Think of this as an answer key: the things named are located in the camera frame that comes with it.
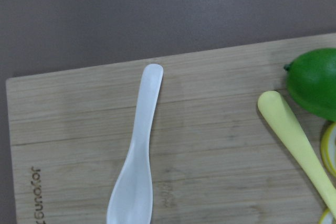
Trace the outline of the white ceramic spoon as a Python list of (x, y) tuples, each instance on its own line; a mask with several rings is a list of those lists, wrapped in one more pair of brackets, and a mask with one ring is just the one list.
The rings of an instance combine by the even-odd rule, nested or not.
[(107, 223), (150, 223), (153, 188), (150, 134), (163, 78), (163, 67), (147, 65), (141, 77), (130, 146), (113, 188)]

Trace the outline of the upper lemon slice stack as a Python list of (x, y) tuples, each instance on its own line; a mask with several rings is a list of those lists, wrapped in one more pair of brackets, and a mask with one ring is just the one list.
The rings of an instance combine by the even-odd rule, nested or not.
[(324, 132), (320, 151), (326, 169), (335, 177), (335, 122), (330, 124)]

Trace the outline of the bamboo cutting board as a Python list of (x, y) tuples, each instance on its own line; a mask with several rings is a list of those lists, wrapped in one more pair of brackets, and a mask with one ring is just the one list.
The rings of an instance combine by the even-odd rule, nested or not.
[(325, 205), (257, 109), (277, 90), (315, 151), (327, 127), (283, 66), (335, 34), (6, 81), (18, 223), (105, 223), (143, 69), (164, 69), (151, 133), (153, 223), (317, 223)]

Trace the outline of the yellow plastic knife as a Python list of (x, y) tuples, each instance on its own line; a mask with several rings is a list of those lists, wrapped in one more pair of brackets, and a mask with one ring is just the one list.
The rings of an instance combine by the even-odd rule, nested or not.
[(283, 96), (277, 91), (263, 92), (257, 106), (274, 133), (311, 180), (335, 217), (335, 187), (315, 154), (305, 132)]

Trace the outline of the green lime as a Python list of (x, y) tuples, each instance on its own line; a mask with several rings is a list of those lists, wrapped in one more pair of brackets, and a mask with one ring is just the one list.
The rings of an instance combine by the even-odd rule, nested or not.
[(308, 112), (334, 122), (335, 48), (306, 52), (283, 68), (292, 99)]

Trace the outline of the lower lemon slice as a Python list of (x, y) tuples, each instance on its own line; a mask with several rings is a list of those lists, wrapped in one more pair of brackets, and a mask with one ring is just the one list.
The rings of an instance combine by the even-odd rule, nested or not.
[(336, 224), (335, 217), (329, 209), (323, 212), (318, 224)]

